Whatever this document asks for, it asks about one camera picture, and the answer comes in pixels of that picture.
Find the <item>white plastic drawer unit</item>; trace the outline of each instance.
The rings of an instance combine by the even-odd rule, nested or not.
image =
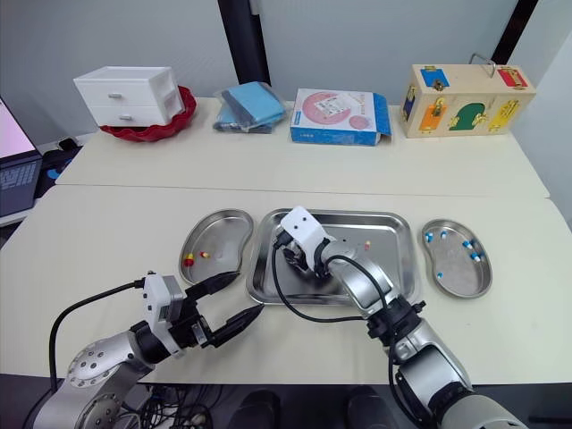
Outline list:
[[[166,125],[183,109],[171,67],[102,67],[74,79],[97,125]]]

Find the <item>kidney-shaped tray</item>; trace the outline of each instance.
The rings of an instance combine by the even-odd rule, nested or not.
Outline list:
[[[242,251],[252,235],[254,223],[242,210],[226,209],[197,223],[182,247],[179,270],[182,278],[196,284],[219,273],[239,271]],[[192,254],[193,265],[186,266]]]
[[[429,275],[437,286],[459,298],[477,298],[491,288],[489,258],[467,227],[444,219],[431,221],[423,228],[421,240]]]

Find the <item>black pole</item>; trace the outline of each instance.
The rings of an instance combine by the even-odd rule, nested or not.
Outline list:
[[[514,51],[520,35],[525,30],[526,23],[533,14],[538,0],[518,0],[515,10],[510,16],[509,23],[500,37],[499,44],[492,54],[492,60],[497,64],[506,64]]]
[[[252,14],[249,0],[218,0],[218,7],[239,83],[270,85],[260,17]]]

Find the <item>laptop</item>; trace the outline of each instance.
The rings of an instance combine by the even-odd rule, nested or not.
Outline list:
[[[41,166],[42,155],[0,98],[0,216],[34,206]]]

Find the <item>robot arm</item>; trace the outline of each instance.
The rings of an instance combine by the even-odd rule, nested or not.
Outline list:
[[[212,332],[197,300],[228,286],[239,273],[221,273],[181,291],[173,276],[149,273],[143,299],[146,320],[96,341],[71,362],[62,387],[40,409],[35,429],[110,428],[138,380],[187,347],[219,347],[248,327],[262,305],[238,313]]]
[[[525,427],[493,400],[474,393],[467,371],[429,323],[418,314],[424,302],[411,305],[385,271],[364,252],[329,235],[303,207],[281,221],[275,246],[294,240],[316,275],[332,275],[367,321],[369,336],[385,346],[398,366],[401,395],[418,425],[445,429]]]

